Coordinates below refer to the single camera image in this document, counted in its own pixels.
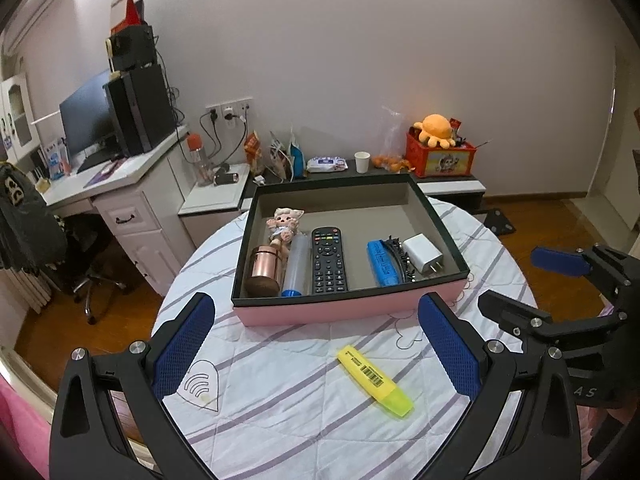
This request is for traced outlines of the person's right hand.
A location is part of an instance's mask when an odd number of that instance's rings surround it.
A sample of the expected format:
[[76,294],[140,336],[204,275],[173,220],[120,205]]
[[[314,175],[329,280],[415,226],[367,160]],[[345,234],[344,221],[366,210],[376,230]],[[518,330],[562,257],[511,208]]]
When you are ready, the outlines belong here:
[[632,416],[634,416],[634,413],[637,411],[637,405],[638,401],[633,400],[622,408],[592,408],[591,406],[580,406],[578,408],[578,418],[582,440],[590,440],[608,416],[611,416],[623,426],[628,425]]

